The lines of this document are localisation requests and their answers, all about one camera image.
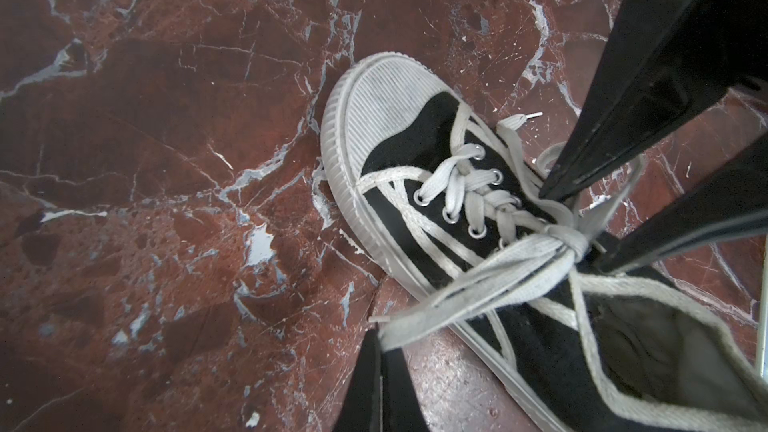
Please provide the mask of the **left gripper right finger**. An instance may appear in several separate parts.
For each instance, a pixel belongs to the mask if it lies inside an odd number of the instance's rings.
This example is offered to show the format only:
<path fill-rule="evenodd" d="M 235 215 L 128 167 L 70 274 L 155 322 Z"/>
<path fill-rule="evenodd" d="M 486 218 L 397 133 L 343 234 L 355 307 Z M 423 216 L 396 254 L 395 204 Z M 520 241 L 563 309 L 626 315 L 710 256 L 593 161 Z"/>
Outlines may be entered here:
<path fill-rule="evenodd" d="M 382 430 L 429 432 L 401 349 L 382 357 Z"/>

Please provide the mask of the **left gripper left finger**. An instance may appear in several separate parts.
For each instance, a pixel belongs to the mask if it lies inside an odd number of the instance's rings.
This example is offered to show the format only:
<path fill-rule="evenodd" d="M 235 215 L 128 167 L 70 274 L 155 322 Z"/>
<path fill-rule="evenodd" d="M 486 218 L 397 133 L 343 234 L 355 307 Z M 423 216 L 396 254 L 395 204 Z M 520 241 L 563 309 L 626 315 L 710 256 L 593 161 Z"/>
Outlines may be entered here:
<path fill-rule="evenodd" d="M 378 330 L 363 338 L 333 432 L 379 432 L 382 428 L 382 352 Z"/>

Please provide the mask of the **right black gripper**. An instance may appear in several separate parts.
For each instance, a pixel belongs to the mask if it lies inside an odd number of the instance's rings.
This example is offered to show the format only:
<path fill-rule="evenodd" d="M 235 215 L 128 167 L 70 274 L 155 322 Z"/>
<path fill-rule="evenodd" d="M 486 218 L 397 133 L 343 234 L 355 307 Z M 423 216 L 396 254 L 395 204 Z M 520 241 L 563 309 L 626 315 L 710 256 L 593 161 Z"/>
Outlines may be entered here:
<path fill-rule="evenodd" d="M 623 0 L 541 197 L 589 187 L 735 84 L 767 88 L 767 0 Z"/>

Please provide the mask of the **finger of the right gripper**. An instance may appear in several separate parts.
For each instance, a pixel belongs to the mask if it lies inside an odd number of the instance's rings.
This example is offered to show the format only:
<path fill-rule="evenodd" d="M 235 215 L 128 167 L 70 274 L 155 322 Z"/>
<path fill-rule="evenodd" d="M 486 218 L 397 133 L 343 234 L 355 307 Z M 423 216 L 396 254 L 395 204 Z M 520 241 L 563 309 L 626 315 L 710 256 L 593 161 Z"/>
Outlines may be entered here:
<path fill-rule="evenodd" d="M 596 259 L 621 273 L 697 247 L 767 232 L 767 137 L 762 136 Z"/>

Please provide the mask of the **black white canvas sneaker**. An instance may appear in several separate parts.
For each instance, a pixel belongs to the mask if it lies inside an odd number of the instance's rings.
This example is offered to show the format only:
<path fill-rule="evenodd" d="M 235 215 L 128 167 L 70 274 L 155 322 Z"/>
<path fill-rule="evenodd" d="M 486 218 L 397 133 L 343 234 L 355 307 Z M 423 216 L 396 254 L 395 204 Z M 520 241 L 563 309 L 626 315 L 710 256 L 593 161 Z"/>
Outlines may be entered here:
<path fill-rule="evenodd" d="M 585 213 L 541 198 L 561 146 L 528 165 L 524 122 L 514 115 L 488 126 L 397 52 L 365 58 L 334 86 L 321 130 L 331 191 L 413 307 L 544 225 L 577 225 L 627 184 Z M 590 267 L 610 240 L 605 227 L 576 273 L 541 299 L 444 328 L 546 431 L 765 430 L 766 381 L 725 323 L 653 268 Z M 378 338 L 405 311 L 377 317 Z"/>

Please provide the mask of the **white shoelace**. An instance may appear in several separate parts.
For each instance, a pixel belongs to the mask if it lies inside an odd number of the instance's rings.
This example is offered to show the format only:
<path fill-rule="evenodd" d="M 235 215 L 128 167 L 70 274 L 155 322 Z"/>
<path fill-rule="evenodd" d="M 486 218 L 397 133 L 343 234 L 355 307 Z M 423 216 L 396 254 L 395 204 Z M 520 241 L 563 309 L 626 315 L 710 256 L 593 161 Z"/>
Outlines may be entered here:
<path fill-rule="evenodd" d="M 379 332 L 382 349 L 399 349 L 502 306 L 537 301 L 575 274 L 577 263 L 587 254 L 592 241 L 635 187 L 646 160 L 639 156 L 630 166 L 625 187 L 577 225 L 546 224 L 539 232 L 503 246 L 422 304 L 391 318 Z"/>

